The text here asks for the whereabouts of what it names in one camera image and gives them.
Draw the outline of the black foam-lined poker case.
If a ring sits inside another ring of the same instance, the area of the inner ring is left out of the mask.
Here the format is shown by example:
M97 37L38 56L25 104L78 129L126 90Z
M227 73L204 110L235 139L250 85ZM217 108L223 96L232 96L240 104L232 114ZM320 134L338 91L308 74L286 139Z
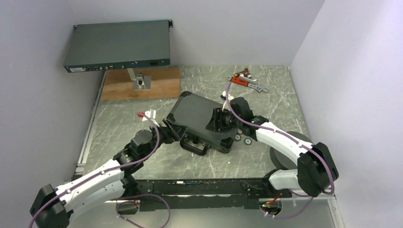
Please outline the black foam-lined poker case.
M229 153L237 134L237 129L229 131L209 131L213 111L222 104L189 91L181 93L177 102L163 119L169 126L180 126L180 146L194 154L204 156L208 149Z

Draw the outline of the green poker chip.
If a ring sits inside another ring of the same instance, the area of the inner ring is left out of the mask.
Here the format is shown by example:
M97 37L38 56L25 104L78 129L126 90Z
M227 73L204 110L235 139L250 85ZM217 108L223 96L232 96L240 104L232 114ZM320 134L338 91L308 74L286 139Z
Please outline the green poker chip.
M245 138L244 139L244 144L245 145L251 145L252 144L252 140L250 138Z

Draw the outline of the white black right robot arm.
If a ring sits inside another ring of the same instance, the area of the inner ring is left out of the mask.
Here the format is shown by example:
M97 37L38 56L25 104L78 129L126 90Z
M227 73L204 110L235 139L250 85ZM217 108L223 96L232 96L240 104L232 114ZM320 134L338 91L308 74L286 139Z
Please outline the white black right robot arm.
M262 178L262 192L274 197L280 190L302 190L317 197L335 191L339 174L328 147L313 144L279 129L267 118L254 115L248 102L237 97L226 101L227 108L214 108L206 129L224 132L239 129L257 142L267 144L295 165L295 168L276 168Z

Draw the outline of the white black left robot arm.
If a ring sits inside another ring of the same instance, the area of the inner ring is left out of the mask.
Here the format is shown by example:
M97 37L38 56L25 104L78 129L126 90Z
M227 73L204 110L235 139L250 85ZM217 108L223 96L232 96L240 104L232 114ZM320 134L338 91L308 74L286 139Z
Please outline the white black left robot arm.
M113 158L98 169L67 184L53 187L47 184L40 188L29 210L34 224L39 228L66 228L77 206L85 206L85 200L104 189L114 193L113 198L126 200L136 195L137 187L128 178L139 170L162 144L180 141L181 135L172 127L153 126L138 131L134 138Z

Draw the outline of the adjustable metal wrench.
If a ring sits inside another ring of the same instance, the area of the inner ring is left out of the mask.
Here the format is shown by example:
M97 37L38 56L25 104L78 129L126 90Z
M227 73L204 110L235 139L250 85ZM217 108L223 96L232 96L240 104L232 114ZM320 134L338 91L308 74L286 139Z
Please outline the adjustable metal wrench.
M251 80L250 78L247 78L247 77L228 76L227 80L232 83L241 85L241 86L252 88L252 89L256 90L258 93L260 93L260 92L268 93L269 92L269 89L267 87L263 87L263 86L259 85L257 83L257 81Z

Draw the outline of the wooden board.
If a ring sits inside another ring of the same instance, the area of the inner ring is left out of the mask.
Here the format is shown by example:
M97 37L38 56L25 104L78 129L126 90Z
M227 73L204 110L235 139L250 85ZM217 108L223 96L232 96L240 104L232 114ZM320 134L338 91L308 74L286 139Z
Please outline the wooden board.
M178 67L149 67L106 72L101 100L175 98L181 93Z

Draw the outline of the grey foam roll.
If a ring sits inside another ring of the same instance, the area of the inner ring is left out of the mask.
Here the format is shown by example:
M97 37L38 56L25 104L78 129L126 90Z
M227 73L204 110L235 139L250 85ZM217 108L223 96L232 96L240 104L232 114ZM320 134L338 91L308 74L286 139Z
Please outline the grey foam roll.
M287 133L299 140L303 140L312 144L312 141L302 133L295 131L287 131ZM272 147L269 149L269 155L276 169L293 170L297 168L297 165L291 159Z

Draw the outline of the metal stand bracket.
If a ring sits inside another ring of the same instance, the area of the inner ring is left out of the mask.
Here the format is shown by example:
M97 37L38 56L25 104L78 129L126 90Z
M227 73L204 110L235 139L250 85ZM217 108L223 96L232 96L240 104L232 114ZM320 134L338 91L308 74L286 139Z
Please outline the metal stand bracket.
M151 88L151 77L143 73L136 73L133 68L128 68L127 72L133 81L133 90L145 90Z

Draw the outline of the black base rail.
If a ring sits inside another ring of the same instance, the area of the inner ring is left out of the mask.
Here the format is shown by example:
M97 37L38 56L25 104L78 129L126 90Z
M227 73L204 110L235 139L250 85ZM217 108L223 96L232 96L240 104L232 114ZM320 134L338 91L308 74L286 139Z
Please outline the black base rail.
M136 180L119 197L136 200L141 212L165 209L243 208L258 209L264 201L291 198L288 190L267 187L262 178Z

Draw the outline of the grey rack network switch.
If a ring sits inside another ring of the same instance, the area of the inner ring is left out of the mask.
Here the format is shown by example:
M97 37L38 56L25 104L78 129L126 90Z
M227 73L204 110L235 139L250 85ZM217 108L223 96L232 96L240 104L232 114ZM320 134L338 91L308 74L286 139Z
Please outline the grey rack network switch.
M69 73L170 65L173 21L79 24L63 67Z

